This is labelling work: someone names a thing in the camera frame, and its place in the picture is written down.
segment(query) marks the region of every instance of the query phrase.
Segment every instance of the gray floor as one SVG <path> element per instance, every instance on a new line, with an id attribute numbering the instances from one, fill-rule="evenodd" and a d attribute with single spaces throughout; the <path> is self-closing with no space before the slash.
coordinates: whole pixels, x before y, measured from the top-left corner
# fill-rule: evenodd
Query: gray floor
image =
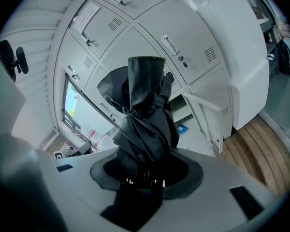
<path id="1" fill-rule="evenodd" d="M 285 40 L 290 48 L 290 40 Z M 290 137 L 290 75 L 279 73 L 270 81 L 265 112 Z"/>

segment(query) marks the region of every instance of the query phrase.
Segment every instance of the open locker door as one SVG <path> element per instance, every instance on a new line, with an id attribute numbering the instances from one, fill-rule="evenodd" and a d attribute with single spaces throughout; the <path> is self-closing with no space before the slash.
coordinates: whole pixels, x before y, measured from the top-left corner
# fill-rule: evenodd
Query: open locker door
<path id="1" fill-rule="evenodd" d="M 223 147 L 222 108 L 189 93 L 183 93 L 182 96 L 192 110 L 201 132 L 206 137 L 207 145 L 221 153 Z"/>

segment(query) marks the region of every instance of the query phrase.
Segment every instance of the backpack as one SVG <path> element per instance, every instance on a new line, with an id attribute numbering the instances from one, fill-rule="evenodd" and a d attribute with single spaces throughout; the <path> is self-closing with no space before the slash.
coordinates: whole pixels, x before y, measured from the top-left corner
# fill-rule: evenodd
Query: backpack
<path id="1" fill-rule="evenodd" d="M 290 49 L 283 39 L 277 44 L 279 70 L 283 74 L 290 75 Z"/>

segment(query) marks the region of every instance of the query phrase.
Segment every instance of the ventilation slot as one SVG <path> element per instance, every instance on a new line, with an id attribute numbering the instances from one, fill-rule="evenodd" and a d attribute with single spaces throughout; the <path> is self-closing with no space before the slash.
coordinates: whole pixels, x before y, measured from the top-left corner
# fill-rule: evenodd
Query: ventilation slot
<path id="1" fill-rule="evenodd" d="M 249 220 L 253 219 L 263 210 L 245 187 L 232 188 L 229 191 Z"/>
<path id="2" fill-rule="evenodd" d="M 112 30 L 115 31 L 116 28 L 118 28 L 121 24 L 121 20 L 119 20 L 118 18 L 114 18 L 110 24 L 108 25 L 108 27 Z"/>
<path id="3" fill-rule="evenodd" d="M 208 62 L 212 61 L 217 57 L 212 47 L 206 50 L 204 53 Z"/>
<path id="4" fill-rule="evenodd" d="M 229 112 L 229 107 L 222 110 L 222 115 L 226 115 Z"/>
<path id="5" fill-rule="evenodd" d="M 91 64 L 92 64 L 92 59 L 90 59 L 90 57 L 87 56 L 87 58 L 84 61 L 84 65 L 86 66 L 87 69 L 89 69 Z"/>

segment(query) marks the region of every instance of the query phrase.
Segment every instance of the window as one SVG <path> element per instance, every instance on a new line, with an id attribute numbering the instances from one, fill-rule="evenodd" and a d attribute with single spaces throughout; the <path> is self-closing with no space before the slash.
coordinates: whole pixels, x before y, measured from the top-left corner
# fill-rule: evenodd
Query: window
<path id="1" fill-rule="evenodd" d="M 63 94 L 63 122 L 82 140 L 91 141 L 98 150 L 106 150 L 116 147 L 111 137 L 117 129 L 101 113 L 67 76 Z"/>

